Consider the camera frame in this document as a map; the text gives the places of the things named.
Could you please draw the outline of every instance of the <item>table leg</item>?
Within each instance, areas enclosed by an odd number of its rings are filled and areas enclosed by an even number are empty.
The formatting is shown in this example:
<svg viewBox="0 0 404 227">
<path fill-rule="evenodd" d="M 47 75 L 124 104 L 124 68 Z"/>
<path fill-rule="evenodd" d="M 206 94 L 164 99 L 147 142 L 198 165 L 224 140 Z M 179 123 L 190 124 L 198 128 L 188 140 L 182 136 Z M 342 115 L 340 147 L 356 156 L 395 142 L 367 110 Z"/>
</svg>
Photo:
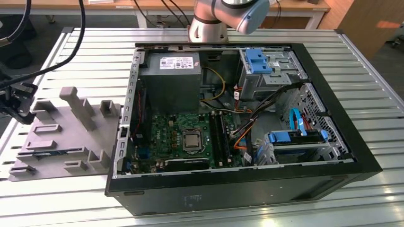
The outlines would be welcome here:
<svg viewBox="0 0 404 227">
<path fill-rule="evenodd" d="M 46 15 L 46 17 L 47 17 L 47 20 L 48 20 L 50 24 L 54 24 L 56 22 L 55 15 Z"/>
<path fill-rule="evenodd" d="M 147 28 L 147 20 L 144 18 L 144 16 L 142 15 L 140 11 L 135 11 L 135 15 L 138 18 L 138 24 L 139 24 L 139 28 Z"/>
<path fill-rule="evenodd" d="M 306 29 L 318 29 L 324 13 L 326 13 L 324 11 L 314 12 L 312 17 L 310 18 L 308 25 L 306 26 Z"/>
</svg>

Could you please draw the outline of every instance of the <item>cpu socket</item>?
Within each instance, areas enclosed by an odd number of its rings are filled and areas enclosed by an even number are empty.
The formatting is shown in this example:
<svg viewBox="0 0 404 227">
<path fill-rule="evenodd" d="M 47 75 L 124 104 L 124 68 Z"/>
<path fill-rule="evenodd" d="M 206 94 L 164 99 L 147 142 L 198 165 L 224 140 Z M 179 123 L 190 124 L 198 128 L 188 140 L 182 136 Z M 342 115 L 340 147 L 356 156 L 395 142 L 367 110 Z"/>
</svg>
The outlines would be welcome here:
<svg viewBox="0 0 404 227">
<path fill-rule="evenodd" d="M 195 155 L 203 151 L 202 131 L 198 129 L 183 130 L 183 150 Z"/>
</svg>

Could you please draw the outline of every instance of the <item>slotted aluminum table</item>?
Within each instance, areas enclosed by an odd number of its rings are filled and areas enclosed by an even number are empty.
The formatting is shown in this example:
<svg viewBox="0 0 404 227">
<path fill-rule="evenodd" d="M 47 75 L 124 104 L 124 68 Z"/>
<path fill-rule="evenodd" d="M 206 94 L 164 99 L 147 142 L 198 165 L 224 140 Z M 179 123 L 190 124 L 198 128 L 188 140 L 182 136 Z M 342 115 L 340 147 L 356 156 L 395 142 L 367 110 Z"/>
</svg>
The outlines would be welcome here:
<svg viewBox="0 0 404 227">
<path fill-rule="evenodd" d="M 262 30 L 231 42 L 304 43 L 384 169 L 316 202 L 134 218 L 104 196 L 106 175 L 7 181 L 30 126 L 12 120 L 0 140 L 2 226 L 375 226 L 404 224 L 404 103 L 344 35 L 322 30 Z M 79 29 L 63 33 L 44 67 L 71 54 Z M 38 99 L 58 105 L 60 88 L 76 86 L 92 104 L 124 103 L 136 42 L 186 42 L 184 29 L 88 28 L 72 62 L 36 79 Z"/>
</svg>

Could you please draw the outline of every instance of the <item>open computer tower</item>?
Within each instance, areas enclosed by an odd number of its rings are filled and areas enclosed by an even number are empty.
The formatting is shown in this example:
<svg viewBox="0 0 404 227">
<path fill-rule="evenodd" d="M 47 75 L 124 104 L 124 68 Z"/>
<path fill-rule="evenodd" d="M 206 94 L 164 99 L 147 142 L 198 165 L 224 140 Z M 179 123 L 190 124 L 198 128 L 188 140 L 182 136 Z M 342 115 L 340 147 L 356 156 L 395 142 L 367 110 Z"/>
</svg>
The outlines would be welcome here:
<svg viewBox="0 0 404 227">
<path fill-rule="evenodd" d="M 303 44 L 140 44 L 106 195 L 135 215 L 318 200 L 380 165 Z"/>
</svg>

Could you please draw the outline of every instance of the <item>ram slot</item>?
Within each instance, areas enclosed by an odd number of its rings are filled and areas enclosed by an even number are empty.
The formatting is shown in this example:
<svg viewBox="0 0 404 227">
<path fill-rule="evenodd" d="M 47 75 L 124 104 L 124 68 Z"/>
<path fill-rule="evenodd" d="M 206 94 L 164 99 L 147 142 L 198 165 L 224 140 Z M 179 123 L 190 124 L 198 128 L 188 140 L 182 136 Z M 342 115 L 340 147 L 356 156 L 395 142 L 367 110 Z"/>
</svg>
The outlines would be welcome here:
<svg viewBox="0 0 404 227">
<path fill-rule="evenodd" d="M 220 140 L 219 140 L 220 131 L 218 130 L 218 126 L 216 126 L 215 113 L 210 114 L 210 129 L 211 129 L 211 140 L 212 140 L 215 163 L 216 163 L 216 166 L 220 166 L 220 163 L 223 164 L 222 148 L 220 148 Z"/>
<path fill-rule="evenodd" d="M 219 115 L 219 121 L 220 121 L 220 124 L 219 124 L 219 127 L 220 127 L 220 145 L 222 145 L 222 148 L 224 150 L 224 153 L 223 153 L 223 159 L 226 161 L 226 163 L 231 162 L 231 153 L 230 153 L 230 147 L 228 147 L 228 138 L 227 138 L 227 131 L 226 131 L 226 121 L 223 119 L 223 115 L 220 114 Z"/>
</svg>

